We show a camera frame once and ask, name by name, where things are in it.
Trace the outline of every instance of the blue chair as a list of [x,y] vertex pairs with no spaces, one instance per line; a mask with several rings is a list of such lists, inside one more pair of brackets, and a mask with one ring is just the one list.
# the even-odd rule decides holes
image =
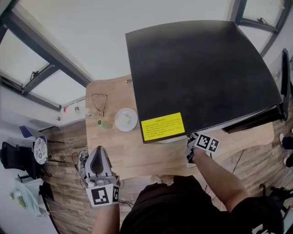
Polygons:
[[34,130],[32,128],[29,128],[27,126],[20,126],[19,128],[20,128],[24,138],[34,137],[36,139],[38,137],[41,137],[42,139],[44,139],[46,144],[48,144],[48,143],[61,143],[61,144],[64,144],[63,141],[47,140],[46,136],[44,136],[42,133],[40,133],[40,132],[38,132],[38,131],[36,131],[36,130]]

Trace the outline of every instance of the wire frame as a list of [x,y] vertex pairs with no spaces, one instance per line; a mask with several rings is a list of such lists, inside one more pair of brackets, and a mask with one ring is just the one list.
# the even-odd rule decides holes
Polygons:
[[107,104],[108,95],[103,93],[93,93],[92,102],[98,111],[98,116],[104,117],[105,107]]

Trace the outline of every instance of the sneaker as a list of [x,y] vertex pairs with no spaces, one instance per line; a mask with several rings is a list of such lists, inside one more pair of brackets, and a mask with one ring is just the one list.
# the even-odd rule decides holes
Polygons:
[[284,158],[283,162],[286,167],[289,167],[289,168],[293,167],[293,156]]
[[162,180],[158,175],[153,175],[153,176],[151,176],[151,183],[152,184],[155,184],[155,183],[161,184]]
[[282,144],[282,141],[283,141],[283,139],[284,139],[284,134],[283,134],[283,133],[281,133],[281,134],[279,135],[279,139],[280,139],[281,145],[283,146],[283,144]]
[[79,152],[78,161],[77,161],[77,168],[80,176],[84,179],[86,175],[86,161],[88,159],[88,150],[87,146]]

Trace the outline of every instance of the black flat panel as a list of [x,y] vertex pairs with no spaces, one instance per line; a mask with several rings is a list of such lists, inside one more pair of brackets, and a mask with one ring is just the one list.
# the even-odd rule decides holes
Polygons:
[[127,33],[126,42],[140,121],[180,112],[186,134],[282,101],[233,22],[163,24]]

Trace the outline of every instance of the white cable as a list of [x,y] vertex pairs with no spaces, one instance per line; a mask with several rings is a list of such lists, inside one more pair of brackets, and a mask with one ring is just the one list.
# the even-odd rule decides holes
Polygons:
[[[55,211],[48,211],[48,212],[49,212],[49,213],[51,213],[51,212],[60,212],[60,211],[69,211],[69,212],[73,212],[73,213],[80,214],[80,213],[78,213],[78,212],[71,211],[71,210],[55,210]],[[95,222],[95,220],[93,220],[93,219],[89,218],[88,216],[85,216],[84,214],[80,214],[80,215],[82,215],[82,216],[84,216],[84,217],[86,217],[86,218],[88,218],[88,219],[90,219],[90,220],[92,220],[92,221],[94,221],[94,222]]]

